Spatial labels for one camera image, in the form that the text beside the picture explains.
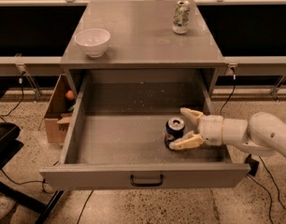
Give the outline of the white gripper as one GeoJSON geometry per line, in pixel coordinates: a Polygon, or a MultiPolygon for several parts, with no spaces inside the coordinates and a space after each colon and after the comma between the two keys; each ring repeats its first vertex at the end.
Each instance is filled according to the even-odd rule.
{"type": "Polygon", "coordinates": [[[168,147],[172,150],[183,150],[200,147],[203,143],[208,146],[222,145],[222,116],[204,116],[198,110],[182,107],[180,113],[194,126],[199,134],[190,131],[181,138],[171,142],[168,147]]]}

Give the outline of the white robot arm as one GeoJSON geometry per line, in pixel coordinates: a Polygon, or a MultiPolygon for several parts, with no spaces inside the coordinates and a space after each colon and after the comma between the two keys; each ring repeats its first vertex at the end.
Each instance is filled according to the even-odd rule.
{"type": "Polygon", "coordinates": [[[248,154],[271,156],[278,152],[286,158],[286,124],[272,114],[259,112],[245,120],[205,115],[185,107],[180,113],[195,130],[172,141],[168,145],[172,150],[228,145],[248,154]]]}

